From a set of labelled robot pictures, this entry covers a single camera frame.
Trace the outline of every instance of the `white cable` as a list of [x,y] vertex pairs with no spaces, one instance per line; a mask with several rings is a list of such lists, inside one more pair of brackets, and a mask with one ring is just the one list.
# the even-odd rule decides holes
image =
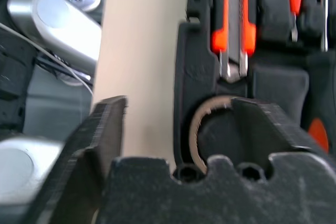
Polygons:
[[64,64],[62,61],[60,61],[59,59],[57,59],[55,56],[53,56],[52,54],[50,54],[47,50],[45,50],[44,48],[42,48],[41,46],[39,46],[38,44],[36,44],[35,42],[31,41],[30,39],[28,39],[27,37],[19,34],[18,32],[14,31],[13,29],[9,28],[8,26],[0,23],[0,28],[6,30],[7,32],[27,41],[28,43],[30,43],[31,45],[33,45],[34,47],[36,47],[38,50],[40,50],[41,52],[43,52],[46,56],[48,56],[51,60],[55,61],[56,63],[60,64],[62,67],[64,67],[65,69],[67,69],[75,79],[77,79],[78,81],[80,81],[84,87],[90,92],[90,94],[93,96],[92,90],[90,89],[90,87],[82,80],[78,77],[78,75],[76,75],[74,73],[74,71],[69,68],[66,64]]

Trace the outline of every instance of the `silver object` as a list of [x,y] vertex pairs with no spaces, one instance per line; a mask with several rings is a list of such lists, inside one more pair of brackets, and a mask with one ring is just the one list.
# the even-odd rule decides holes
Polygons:
[[247,54],[242,52],[243,0],[228,0],[228,45],[225,53],[219,53],[220,75],[229,83],[247,76]]
[[291,31],[292,41],[297,42],[299,37],[298,27],[296,26],[296,15],[294,14],[294,27]]
[[321,0],[321,5],[323,6],[324,9],[324,30],[321,39],[321,50],[323,52],[328,51],[328,33],[327,33],[328,1],[329,0]]
[[68,0],[8,0],[8,12],[21,32],[73,68],[93,76],[101,27]]
[[63,142],[24,135],[1,141],[0,205],[34,200],[63,146]]

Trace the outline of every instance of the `beige cardboard tube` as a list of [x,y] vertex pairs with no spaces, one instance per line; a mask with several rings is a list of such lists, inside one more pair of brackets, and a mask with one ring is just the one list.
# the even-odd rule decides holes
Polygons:
[[173,103],[178,24],[187,0],[106,0],[93,102],[128,97],[123,156],[174,167]]

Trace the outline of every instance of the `orange utility knife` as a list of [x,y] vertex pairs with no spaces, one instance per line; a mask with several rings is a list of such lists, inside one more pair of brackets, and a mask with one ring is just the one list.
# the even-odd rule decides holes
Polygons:
[[214,0],[212,51],[228,82],[247,75],[247,55],[256,47],[257,0]]

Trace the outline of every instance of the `black tool holder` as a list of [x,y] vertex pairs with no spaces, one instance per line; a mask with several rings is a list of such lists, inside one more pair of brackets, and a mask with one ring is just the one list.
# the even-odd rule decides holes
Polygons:
[[[274,104],[232,102],[246,162],[208,159],[170,175],[165,160],[117,158],[125,98],[98,104],[69,138],[31,205],[30,223],[330,223],[336,167]],[[97,222],[91,222],[98,212]]]
[[[228,84],[210,50],[212,5],[188,0],[180,25],[173,176],[162,159],[117,158],[110,166],[120,154],[125,98],[103,101],[68,140],[22,223],[90,223],[97,209],[99,224],[336,219],[334,160],[301,128],[317,115],[328,119],[333,152],[334,51],[261,39],[248,77]],[[190,155],[190,126],[204,102],[222,95],[240,98],[200,118],[203,174]]]

